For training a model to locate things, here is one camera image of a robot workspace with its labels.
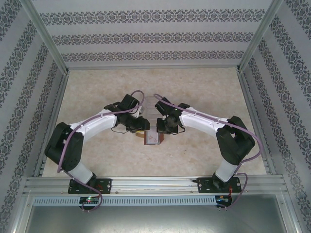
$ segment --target enclosure wall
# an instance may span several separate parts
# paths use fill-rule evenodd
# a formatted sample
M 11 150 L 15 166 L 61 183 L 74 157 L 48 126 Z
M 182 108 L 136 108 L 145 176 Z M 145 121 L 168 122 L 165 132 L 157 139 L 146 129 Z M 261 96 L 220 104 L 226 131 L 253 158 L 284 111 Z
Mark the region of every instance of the enclosure wall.
M 0 232 L 32 176 L 63 80 L 18 0 L 0 0 Z
M 278 174 L 304 232 L 311 231 L 311 8 L 281 5 L 244 70 Z
M 35 0 L 69 69 L 238 65 L 271 0 Z

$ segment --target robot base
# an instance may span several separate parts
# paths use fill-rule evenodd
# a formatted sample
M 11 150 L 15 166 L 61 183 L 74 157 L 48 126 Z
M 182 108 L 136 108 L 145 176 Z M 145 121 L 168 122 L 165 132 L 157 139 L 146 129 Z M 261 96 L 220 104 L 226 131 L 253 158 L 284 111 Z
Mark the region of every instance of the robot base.
M 94 188 L 99 190 L 101 194 L 110 194 L 111 181 L 112 181 L 111 179 L 96 179 Z M 69 183 L 68 194 L 97 194 L 97 193 L 71 179 Z
M 242 191 L 238 177 L 232 177 L 221 190 L 214 186 L 212 177 L 199 177 L 193 180 L 193 182 L 198 184 L 199 193 L 240 193 Z

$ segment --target beige floor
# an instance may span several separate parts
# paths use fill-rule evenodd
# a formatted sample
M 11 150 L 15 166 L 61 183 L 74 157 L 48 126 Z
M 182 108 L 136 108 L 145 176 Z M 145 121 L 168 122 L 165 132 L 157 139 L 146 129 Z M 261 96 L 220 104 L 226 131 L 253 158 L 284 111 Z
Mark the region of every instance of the beige floor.
M 239 116 L 253 131 L 234 68 L 71 71 L 58 122 L 86 119 L 137 89 L 146 96 L 159 93 L 172 103 L 184 102 L 210 115 Z M 255 147 L 248 157 L 257 151 Z M 158 146 L 145 146 L 142 138 L 131 133 L 106 130 L 87 141 L 82 153 L 82 161 L 97 176 L 211 175 L 221 160 L 217 141 L 191 128 L 176 136 L 166 135 Z M 57 174 L 56 168 L 48 159 L 43 176 L 65 176 Z M 266 173 L 261 157 L 240 171 Z

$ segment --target purple cable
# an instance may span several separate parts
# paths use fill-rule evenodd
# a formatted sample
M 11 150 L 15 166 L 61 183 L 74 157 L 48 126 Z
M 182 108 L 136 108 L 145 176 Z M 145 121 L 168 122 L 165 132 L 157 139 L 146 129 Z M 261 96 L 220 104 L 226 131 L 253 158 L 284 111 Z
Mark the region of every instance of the purple cable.
M 68 143 L 69 143 L 69 141 L 70 141 L 72 135 L 73 135 L 82 125 L 84 125 L 84 124 L 90 122 L 91 120 L 97 119 L 97 118 L 99 118 L 99 117 L 104 117 L 104 116 L 107 116 L 107 115 L 112 115 L 112 114 L 128 113 L 128 112 L 131 112 L 131 111 L 133 111 L 133 110 L 135 110 L 135 109 L 138 109 L 138 108 L 142 105 L 142 103 L 145 101 L 145 94 L 144 94 L 142 91 L 140 91 L 140 90 L 136 90 L 136 91 L 132 92 L 131 96 L 132 96 L 133 94 L 137 93 L 137 92 L 140 92 L 140 93 L 142 94 L 142 100 L 141 100 L 141 102 L 140 102 L 137 106 L 135 106 L 134 108 L 129 109 L 129 110 L 124 110 L 124 111 L 119 111 L 119 112 L 111 112 L 111 113 L 104 113 L 104 114 L 95 115 L 95 116 L 93 116 L 93 117 L 91 117 L 91 118 L 89 118 L 89 119 L 83 121 L 80 125 L 78 125 L 78 126 L 69 134 L 69 136 L 68 136 L 68 138 L 67 138 L 67 140 L 66 140 L 66 142 L 65 142 L 65 145 L 64 145 L 64 148 L 63 148 L 62 155 L 61 155 L 61 157 L 60 157 L 59 163 L 58 163 L 57 173 L 59 173 L 60 171 L 62 171 L 62 164 L 63 164 L 64 158 L 65 158 L 65 153 L 66 153 L 67 146 L 68 146 Z M 85 183 L 83 183 L 83 182 L 81 182 L 81 181 L 78 180 L 77 178 L 75 178 L 75 177 L 73 177 L 72 175 L 70 175 L 68 172 L 66 172 L 66 171 L 64 171 L 64 172 L 65 172 L 68 176 L 70 176 L 71 178 L 73 178 L 77 183 L 83 185 L 83 186 L 86 187 L 86 188 L 89 188 L 89 189 L 93 190 L 94 192 L 98 193 L 98 195 L 99 195 L 100 201 L 98 202 L 98 205 L 97 205 L 97 206 L 95 206 L 95 207 L 94 207 L 93 209 L 91 209 L 91 210 L 85 210 L 85 209 L 83 208 L 85 203 L 83 203 L 82 206 L 81 206 L 82 211 L 87 211 L 87 212 L 89 213 L 89 212 L 92 212 L 92 211 L 98 209 L 98 208 L 100 207 L 100 205 L 102 204 L 102 202 L 103 202 L 103 196 L 102 196 L 102 194 L 100 193 L 100 191 L 97 190 L 97 189 L 95 189 L 95 188 L 93 188 L 93 187 L 91 187 L 91 186 L 89 186 L 89 185 L 87 185 L 87 184 L 85 184 Z
M 91 186 L 89 186 L 89 185 L 87 185 L 87 184 L 85 184 L 85 183 L 79 181 L 77 178 L 73 177 L 73 176 L 70 175 L 68 172 L 66 172 L 66 171 L 64 171 L 64 172 L 65 172 L 68 176 L 70 176 L 73 180 L 75 180 L 77 183 L 79 183 L 79 184 L 83 185 L 84 187 L 89 188 L 89 189 L 93 190 L 94 192 L 98 193 L 98 196 L 99 196 L 99 198 L 100 198 L 99 203 L 98 203 L 93 209 L 85 210 L 85 209 L 83 208 L 85 202 L 83 202 L 83 203 L 82 203 L 82 206 L 81 206 L 82 211 L 83 211 L 83 212 L 84 212 L 84 211 L 87 211 L 87 212 L 89 213 L 89 212 L 92 212 L 92 211 L 98 209 L 98 208 L 100 207 L 100 205 L 102 204 L 102 202 L 103 202 L 103 196 L 102 196 L 102 194 L 100 193 L 100 191 L 97 190 L 96 188 L 93 188 L 93 187 L 91 187 Z
M 218 120 L 218 119 L 213 118 L 213 117 L 210 117 L 210 116 L 206 116 L 206 115 L 204 115 L 204 114 L 202 114 L 202 113 L 198 113 L 198 112 L 195 112 L 195 111 L 191 111 L 191 110 L 188 110 L 188 109 L 184 109 L 184 108 L 178 107 L 178 106 L 176 106 L 176 105 L 174 105 L 174 104 L 171 104 L 171 103 L 168 103 L 168 102 L 162 100 L 163 97 L 160 96 L 159 94 L 154 94 L 154 97 L 155 97 L 157 100 L 161 101 L 162 103 L 165 103 L 165 104 L 168 105 L 168 106 L 171 106 L 171 107 L 173 107 L 173 108 L 177 108 L 177 109 L 182 110 L 182 111 L 185 111 L 185 112 L 187 112 L 187 113 L 196 114 L 196 115 L 201 116 L 201 117 L 204 117 L 204 118 L 206 118 L 206 119 L 213 120 L 213 121 L 216 121 L 216 122 L 218 122 L 218 123 L 221 123 L 221 124 L 224 124 L 224 125 L 227 125 L 227 126 L 236 128 L 236 129 L 241 130 L 241 131 L 243 131 L 243 132 L 245 132 L 245 133 L 248 133 L 248 134 L 251 135 L 253 138 L 255 138 L 256 141 L 257 141 L 257 143 L 258 143 L 258 146 L 259 146 L 259 152 L 258 152 L 256 155 L 254 155 L 253 157 L 251 157 L 251 158 L 242 160 L 242 161 L 240 162 L 240 164 L 238 165 L 237 169 L 234 171 L 234 173 L 237 173 L 237 171 L 239 170 L 239 168 L 242 166 L 243 163 L 258 158 L 258 157 L 260 156 L 261 152 L 263 151 L 263 144 L 262 144 L 261 140 L 260 140 L 256 135 L 254 135 L 252 132 L 250 132 L 250 131 L 248 131 L 248 130 L 246 130 L 246 129 L 240 127 L 240 126 L 233 125 L 233 124 L 230 124 L 230 123 L 228 123 L 228 122 L 225 122 L 225 121 L 222 121 L 222 120 Z
M 99 114 L 99 115 L 92 116 L 91 118 L 89 118 L 89 119 L 83 121 L 80 125 L 78 125 L 76 128 L 74 128 L 74 130 L 72 130 L 72 132 L 69 134 L 69 136 L 68 136 L 68 138 L 67 138 L 67 140 L 66 140 L 66 143 L 65 143 L 65 145 L 64 145 L 64 148 L 63 148 L 63 151 L 62 151 L 62 155 L 61 155 L 60 160 L 59 160 L 59 163 L 58 163 L 57 173 L 61 172 L 61 170 L 62 170 L 62 164 L 63 164 L 64 158 L 65 158 L 65 153 L 66 153 L 66 150 L 67 150 L 67 146 L 68 146 L 69 141 L 71 140 L 73 134 L 74 134 L 81 126 L 83 126 L 84 124 L 86 124 L 86 123 L 88 123 L 88 122 L 90 122 L 90 121 L 92 121 L 92 120 L 94 120 L 94 119 L 97 119 L 97 118 L 100 118 L 100 117 L 104 117 L 104 116 L 107 116 L 107 115 L 115 115 L 115 114 L 121 114 L 121 113 L 129 113 L 129 112 L 131 112 L 131 111 L 133 111 L 133 110 L 135 110 L 135 109 L 138 109 L 138 108 L 142 105 L 142 103 L 144 102 L 144 100 L 145 100 L 145 94 L 144 94 L 142 91 L 140 91 L 140 90 L 136 90 L 136 91 L 134 91 L 134 92 L 131 94 L 131 96 L 132 96 L 133 94 L 135 94 L 136 92 L 140 92 L 140 93 L 142 94 L 142 100 L 141 100 L 141 102 L 140 102 L 137 106 L 135 106 L 134 108 L 129 109 L 129 110 L 124 110 L 124 111 L 119 111 L 119 112 L 110 112 L 110 113 L 104 113 L 104 114 Z
M 246 174 L 245 172 L 240 172 L 240 173 L 238 173 L 237 175 L 244 175 L 244 176 L 245 176 L 245 183 L 244 183 L 244 186 L 243 186 L 243 188 L 242 188 L 240 194 L 238 195 L 238 197 L 235 199 L 235 201 L 234 201 L 230 206 L 227 207 L 227 209 L 232 208 L 232 206 L 233 206 L 235 203 L 237 203 L 237 201 L 238 201 L 238 200 L 240 199 L 240 197 L 242 196 L 242 193 L 244 192 L 244 190 L 245 190 L 245 188 L 246 188 L 246 185 L 247 185 L 247 181 L 248 181 L 248 176 L 247 176 L 247 174 Z

